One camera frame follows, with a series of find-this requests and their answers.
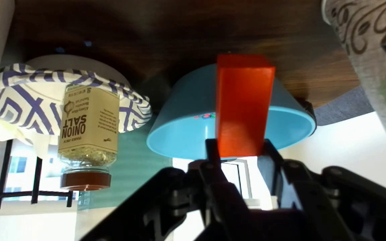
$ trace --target teal wall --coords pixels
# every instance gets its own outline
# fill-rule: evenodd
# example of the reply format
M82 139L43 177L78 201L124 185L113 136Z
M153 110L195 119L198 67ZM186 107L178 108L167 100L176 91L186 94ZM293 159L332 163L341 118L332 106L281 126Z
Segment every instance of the teal wall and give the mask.
M172 159L161 156L147 146L149 124L120 135L119 161L111 167L112 187L81 194L80 209L119 206L159 170L172 166Z

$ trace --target glass jar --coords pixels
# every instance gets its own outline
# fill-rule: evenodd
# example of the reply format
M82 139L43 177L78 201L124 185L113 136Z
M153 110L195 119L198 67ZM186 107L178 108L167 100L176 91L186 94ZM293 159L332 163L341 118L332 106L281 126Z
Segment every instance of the glass jar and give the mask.
M117 161L117 94L90 86L69 86L65 94L60 156L68 165L62 187L100 190L112 183L109 166Z

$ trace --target orange block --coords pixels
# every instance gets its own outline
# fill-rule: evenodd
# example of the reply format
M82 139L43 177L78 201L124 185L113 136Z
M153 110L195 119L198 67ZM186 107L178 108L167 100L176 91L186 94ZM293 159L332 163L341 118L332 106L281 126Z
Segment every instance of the orange block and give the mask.
M262 55L219 55L218 144L222 156L261 155L275 67Z

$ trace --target wooden surface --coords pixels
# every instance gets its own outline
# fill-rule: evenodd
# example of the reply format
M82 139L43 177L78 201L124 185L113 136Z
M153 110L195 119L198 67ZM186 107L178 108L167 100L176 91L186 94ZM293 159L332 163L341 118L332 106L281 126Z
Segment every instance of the wooden surface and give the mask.
M18 0L5 63L58 51L116 67L157 108L220 52L263 53L314 106L358 86L320 0Z

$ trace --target striped fabric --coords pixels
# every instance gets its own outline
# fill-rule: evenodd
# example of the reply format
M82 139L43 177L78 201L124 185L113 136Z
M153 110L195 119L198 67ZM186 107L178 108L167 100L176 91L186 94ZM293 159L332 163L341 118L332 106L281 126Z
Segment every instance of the striped fabric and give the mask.
M0 72L0 118L38 134L60 135L62 99L56 102L39 96L31 88L26 88L26 84L34 87L34 84L68 86L70 83L93 86L119 94L120 132L140 128L152 118L149 99L125 84L90 71L34 69L31 65L18 63Z

